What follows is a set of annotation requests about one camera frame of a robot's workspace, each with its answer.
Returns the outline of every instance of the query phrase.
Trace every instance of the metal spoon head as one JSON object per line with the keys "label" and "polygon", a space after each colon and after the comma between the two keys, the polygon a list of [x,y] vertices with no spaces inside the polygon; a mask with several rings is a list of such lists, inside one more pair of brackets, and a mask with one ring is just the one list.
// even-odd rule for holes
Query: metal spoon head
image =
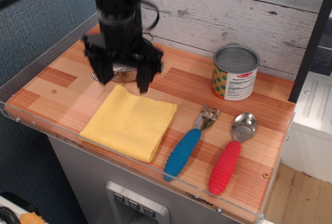
{"label": "metal spoon head", "polygon": [[232,135],[238,142],[243,142],[254,136],[257,121],[253,114],[243,113],[236,117],[232,124]]}

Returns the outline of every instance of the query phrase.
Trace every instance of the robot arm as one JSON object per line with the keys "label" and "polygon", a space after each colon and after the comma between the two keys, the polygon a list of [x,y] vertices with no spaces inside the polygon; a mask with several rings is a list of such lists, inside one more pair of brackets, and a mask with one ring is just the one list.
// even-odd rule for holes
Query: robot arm
{"label": "robot arm", "polygon": [[[0,10],[16,1],[18,0],[0,0]],[[154,75],[162,70],[163,53],[142,37],[142,0],[95,2],[101,34],[83,37],[85,55],[89,58],[95,75],[101,83],[106,84],[114,77],[113,63],[131,65],[137,67],[137,86],[140,92],[146,92]]]}

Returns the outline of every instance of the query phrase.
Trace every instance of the wooden tabletop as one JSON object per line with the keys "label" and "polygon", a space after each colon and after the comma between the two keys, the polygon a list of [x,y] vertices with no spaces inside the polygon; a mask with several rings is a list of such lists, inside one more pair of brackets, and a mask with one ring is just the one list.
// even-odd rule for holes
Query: wooden tabletop
{"label": "wooden tabletop", "polygon": [[[91,30],[98,33],[99,27]],[[78,134],[116,84],[140,95],[136,82],[95,81],[84,44],[76,42],[38,76],[7,101],[6,110],[20,121],[47,134],[112,160],[141,176],[180,194],[196,195],[199,204],[216,209],[242,222],[255,222],[263,207],[280,149],[295,104],[288,102],[292,81],[258,73],[253,94],[242,101],[225,101],[211,89],[213,60],[155,44],[164,52],[164,70],[157,74],[148,92],[155,100],[177,104],[177,112],[150,164],[82,142]],[[178,141],[193,128],[204,104],[221,109],[215,124],[202,132],[179,180],[165,182],[163,168]],[[219,196],[208,194],[210,173],[225,146],[232,141],[231,123],[241,113],[257,119],[253,138],[242,143],[232,179]]]}

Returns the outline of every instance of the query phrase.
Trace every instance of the control panel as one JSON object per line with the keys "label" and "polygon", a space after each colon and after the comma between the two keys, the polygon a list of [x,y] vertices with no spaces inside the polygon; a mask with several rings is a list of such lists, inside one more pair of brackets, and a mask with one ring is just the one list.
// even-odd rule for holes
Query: control panel
{"label": "control panel", "polygon": [[113,181],[107,182],[106,192],[118,224],[147,223],[147,218],[149,223],[170,223],[169,210],[152,199]]}

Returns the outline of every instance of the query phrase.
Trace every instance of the red handle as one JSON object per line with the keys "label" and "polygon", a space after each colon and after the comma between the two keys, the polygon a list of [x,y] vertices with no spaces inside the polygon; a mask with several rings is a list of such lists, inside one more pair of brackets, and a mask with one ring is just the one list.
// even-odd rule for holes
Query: red handle
{"label": "red handle", "polygon": [[230,142],[214,166],[209,182],[209,191],[218,195],[222,193],[232,177],[235,165],[241,152],[241,143]]}

